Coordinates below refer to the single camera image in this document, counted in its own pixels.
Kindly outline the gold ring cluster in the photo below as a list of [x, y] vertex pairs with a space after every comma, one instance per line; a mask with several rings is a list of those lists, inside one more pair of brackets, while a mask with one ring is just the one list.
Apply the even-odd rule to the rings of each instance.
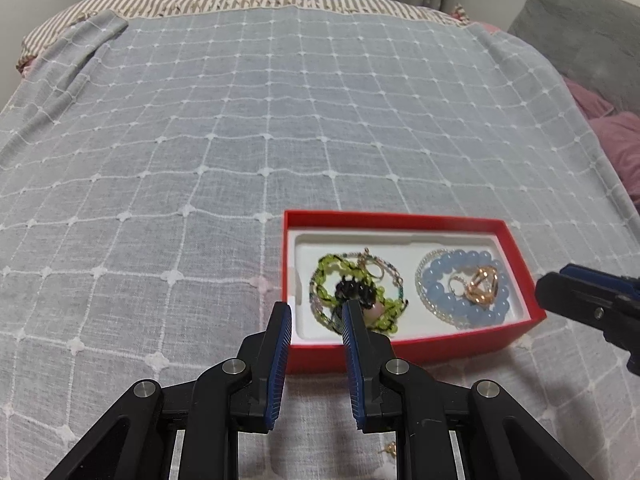
[[498, 298], [499, 273], [494, 266], [478, 266], [469, 278], [452, 274], [448, 278], [449, 291], [483, 309], [491, 307]]

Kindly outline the grey pillow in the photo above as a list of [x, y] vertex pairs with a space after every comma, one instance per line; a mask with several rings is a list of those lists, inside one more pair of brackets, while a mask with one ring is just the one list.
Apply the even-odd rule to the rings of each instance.
[[639, 8], [623, 0], [525, 0], [511, 35], [619, 112], [639, 113]]

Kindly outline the striped bed sheet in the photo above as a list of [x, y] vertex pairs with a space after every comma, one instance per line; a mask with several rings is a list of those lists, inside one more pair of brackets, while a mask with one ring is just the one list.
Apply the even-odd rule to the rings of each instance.
[[447, 14], [426, 6], [412, 6], [395, 0], [82, 0], [58, 12], [34, 28], [22, 40], [16, 70], [22, 72], [40, 54], [58, 40], [70, 26], [109, 10], [124, 18], [171, 18], [222, 11], [280, 9], [297, 6], [302, 9], [331, 11], [338, 14], [388, 15], [411, 21], [427, 21], [463, 27], [470, 20], [462, 6]]

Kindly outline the red jewelry box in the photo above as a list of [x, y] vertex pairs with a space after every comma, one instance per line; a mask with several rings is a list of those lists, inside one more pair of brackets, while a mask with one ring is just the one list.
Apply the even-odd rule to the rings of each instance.
[[470, 358], [546, 317], [502, 220], [288, 210], [282, 261], [292, 373]]

